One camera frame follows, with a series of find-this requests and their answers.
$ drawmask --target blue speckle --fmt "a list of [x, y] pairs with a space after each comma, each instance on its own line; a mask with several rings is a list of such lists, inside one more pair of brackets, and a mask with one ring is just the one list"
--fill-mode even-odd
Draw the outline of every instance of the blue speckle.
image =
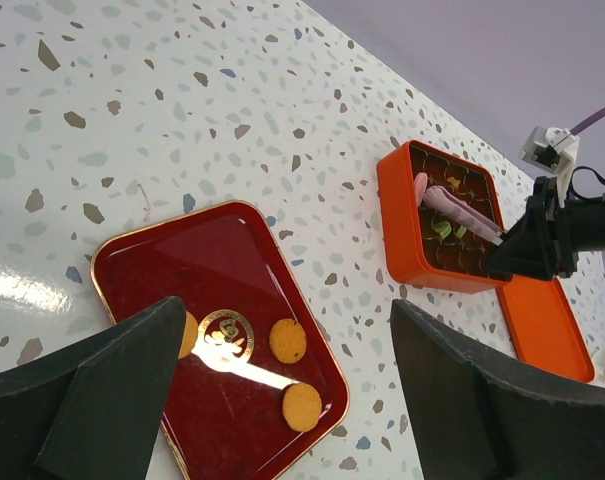
[[360, 440], [358, 440], [358, 443], [355, 444], [355, 448], [358, 450], [368, 450], [371, 448], [371, 440], [366, 437], [362, 437]]
[[182, 206], [184, 207], [184, 213], [189, 213], [195, 207], [195, 198], [190, 193], [186, 193], [182, 197]]
[[220, 72], [225, 74], [227, 77], [231, 77], [231, 78], [235, 78], [237, 76], [235, 74], [235, 72], [233, 70], [231, 70], [230, 68], [223, 68], [222, 70], [220, 70]]
[[66, 278], [75, 283], [82, 283], [82, 277], [80, 276], [80, 272], [75, 267], [67, 267], [66, 268]]

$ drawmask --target tray rim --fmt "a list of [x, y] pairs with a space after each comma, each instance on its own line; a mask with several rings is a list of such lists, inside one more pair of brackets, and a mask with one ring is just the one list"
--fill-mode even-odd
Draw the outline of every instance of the tray rim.
[[[306, 297], [302, 294], [302, 290], [300, 289], [300, 285], [298, 284], [297, 279], [293, 275], [293, 271], [291, 270], [291, 266], [289, 265], [289, 263], [286, 261], [286, 258], [282, 254], [282, 250], [280, 249], [280, 245], [278, 244], [277, 239], [275, 238], [275, 235], [273, 235], [273, 232], [271, 231], [271, 228], [269, 227], [269, 224], [267, 223], [266, 218], [264, 217], [264, 215], [262, 214], [262, 212], [255, 205], [253, 205], [253, 204], [251, 204], [251, 203], [249, 203], [249, 202], [247, 202], [245, 200], [228, 200], [228, 201], [221, 202], [221, 203], [218, 203], [216, 205], [211, 205], [209, 207], [204, 207], [204, 208], [202, 208], [200, 210], [189, 212], [189, 213], [186, 213], [186, 214], [183, 214], [183, 215], [177, 215], [175, 217], [170, 217], [170, 218], [168, 218], [166, 220], [161, 220], [161, 221], [153, 223], [151, 225], [145, 225], [144, 227], [137, 228], [137, 229], [131, 230], [129, 232], [121, 233], [119, 235], [114, 235], [113, 237], [110, 237], [110, 238], [106, 239], [104, 242], [102, 242], [95, 249], [95, 252], [93, 252], [93, 256], [91, 258], [91, 266], [90, 266], [91, 280], [93, 282], [93, 286], [95, 287], [95, 289], [98, 292], [100, 300], [102, 301], [102, 305], [104, 305], [106, 313], [109, 316], [109, 320], [111, 321], [111, 323], [113, 325], [115, 325], [117, 322], [115, 321], [115, 317], [113, 316], [113, 313], [111, 312], [111, 308], [109, 307], [109, 304], [106, 301], [106, 298], [104, 297], [104, 294], [102, 292], [102, 288], [100, 287], [100, 283], [98, 282], [96, 274], [95, 274], [95, 264], [96, 264], [96, 259], [98, 258], [99, 253], [107, 245], [109, 245], [110, 243], [112, 243], [112, 242], [114, 242], [116, 240], [119, 240], [121, 238], [128, 237], [128, 236], [131, 236], [131, 235], [135, 235], [135, 234], [138, 234], [138, 233], [143, 232], [145, 230], [150, 230], [152, 228], [161, 227], [161, 226], [163, 226], [165, 224], [181, 220], [181, 219], [183, 219], [185, 217], [192, 217], [192, 216], [195, 216], [195, 215], [199, 215], [199, 214], [207, 212], [209, 210], [213, 210], [213, 209], [216, 209], [216, 208], [224, 207], [226, 205], [230, 205], [230, 204], [233, 204], [233, 203], [237, 203], [237, 204], [241, 204], [241, 205], [249, 207], [250, 209], [252, 209], [254, 212], [256, 212], [258, 214], [259, 218], [264, 223], [264, 226], [266, 227], [266, 230], [269, 232], [269, 235], [271, 236], [271, 239], [273, 240], [275, 248], [277, 249], [277, 252], [278, 252], [278, 254], [279, 254], [282, 262], [286, 266], [286, 269], [289, 272], [289, 275], [291, 276], [291, 279], [293, 280], [293, 284], [295, 285], [296, 290], [298, 291], [298, 293], [300, 294], [300, 297], [302, 298], [303, 305], [306, 308], [306, 310], [309, 312], [309, 315], [311, 316], [311, 318], [313, 318], [313, 320], [314, 320], [314, 327], [320, 333], [320, 338], [322, 339], [322, 342], [324, 343], [324, 346], [326, 347], [327, 351], [329, 352], [331, 360], [333, 361], [333, 364], [337, 368], [338, 374], [342, 378], [342, 381], [344, 382], [344, 386], [346, 387], [346, 406], [345, 406], [344, 412], [342, 413], [342, 415], [340, 416], [340, 418], [333, 425], [331, 425], [329, 428], [327, 428], [326, 431], [323, 432], [317, 438], [316, 441], [314, 441], [311, 445], [309, 445], [308, 448], [306, 448], [305, 450], [303, 450], [302, 452], [300, 452], [300, 454], [298, 456], [296, 456], [291, 463], [289, 463], [284, 468], [282, 468], [282, 470], [280, 470], [273, 477], [273, 479], [275, 480], [275, 479], [279, 478], [289, 468], [291, 468], [291, 466], [293, 464], [295, 464], [300, 458], [302, 458], [309, 450], [311, 450], [313, 447], [315, 447], [329, 433], [331, 433], [333, 431], [333, 429], [335, 429], [340, 423], [342, 423], [342, 421], [346, 417], [346, 414], [349, 412], [349, 408], [351, 406], [351, 390], [349, 388], [349, 383], [347, 382], [346, 377], [344, 376], [344, 372], [340, 368], [340, 364], [337, 362], [337, 360], [335, 358], [335, 355], [333, 354], [333, 351], [331, 350], [331, 347], [329, 346], [329, 344], [326, 341], [326, 338], [324, 338], [324, 335], [322, 334], [322, 331], [319, 329], [319, 327], [317, 325], [317, 319], [315, 318], [315, 315], [313, 315], [313, 311], [309, 307], [309, 303], [307, 302]], [[165, 416], [164, 416], [164, 413], [162, 414], [162, 421], [160, 422], [160, 426], [162, 427], [162, 433], [164, 434], [164, 437], [166, 438], [166, 440], [167, 440], [167, 442], [169, 444], [171, 452], [173, 453], [173, 456], [175, 457], [175, 460], [176, 460], [176, 462], [178, 464], [178, 467], [180, 468], [180, 471], [182, 472], [182, 475], [184, 476], [184, 479], [185, 480], [195, 480], [195, 479], [192, 479], [189, 476], [189, 472], [188, 472], [188, 469], [187, 469], [184, 457], [182, 456], [182, 453], [180, 452], [180, 449], [178, 448], [178, 446], [175, 444], [175, 442], [173, 441], [173, 439], [169, 435], [168, 429], [167, 429], [167, 427], [165, 425]]]

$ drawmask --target round cookie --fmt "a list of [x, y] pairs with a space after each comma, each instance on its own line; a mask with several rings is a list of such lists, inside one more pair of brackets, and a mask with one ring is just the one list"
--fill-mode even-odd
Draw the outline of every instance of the round cookie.
[[283, 318], [273, 325], [269, 334], [269, 347], [282, 363], [295, 363], [306, 352], [306, 333], [292, 318]]
[[186, 323], [184, 324], [184, 335], [182, 336], [182, 345], [180, 346], [179, 359], [182, 359], [191, 353], [195, 342], [198, 339], [198, 322], [191, 313], [186, 312]]
[[318, 391], [306, 383], [295, 383], [284, 392], [282, 414], [296, 432], [313, 430], [322, 415], [322, 399]]

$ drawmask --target red tray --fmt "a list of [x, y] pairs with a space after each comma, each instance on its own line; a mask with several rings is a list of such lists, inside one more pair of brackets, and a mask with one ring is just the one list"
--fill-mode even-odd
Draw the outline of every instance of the red tray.
[[[110, 239], [94, 255], [91, 275], [114, 322], [170, 295], [200, 322], [199, 355], [178, 361], [163, 418], [185, 478], [275, 478], [344, 418], [344, 376], [253, 206], [229, 202]], [[294, 365], [269, 349], [271, 327], [287, 317], [308, 340]], [[202, 360], [205, 336], [229, 318], [239, 332], [234, 355], [247, 362], [240, 375]], [[292, 381], [313, 385], [324, 405], [316, 428], [303, 434], [282, 416], [282, 389]]]

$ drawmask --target terrazzo table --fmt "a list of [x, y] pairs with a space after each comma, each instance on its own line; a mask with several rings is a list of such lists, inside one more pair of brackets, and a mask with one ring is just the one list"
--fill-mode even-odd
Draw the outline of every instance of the terrazzo table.
[[[513, 354], [493, 291], [396, 284], [376, 162], [419, 138], [487, 167], [505, 223], [532, 181], [301, 2], [40, 0], [0, 6], [0, 371], [109, 325], [105, 239], [224, 200], [257, 205], [351, 388], [284, 478], [421, 478], [387, 319], [402, 297]], [[601, 257], [564, 282], [605, 347]], [[181, 478], [159, 438], [149, 478]]]

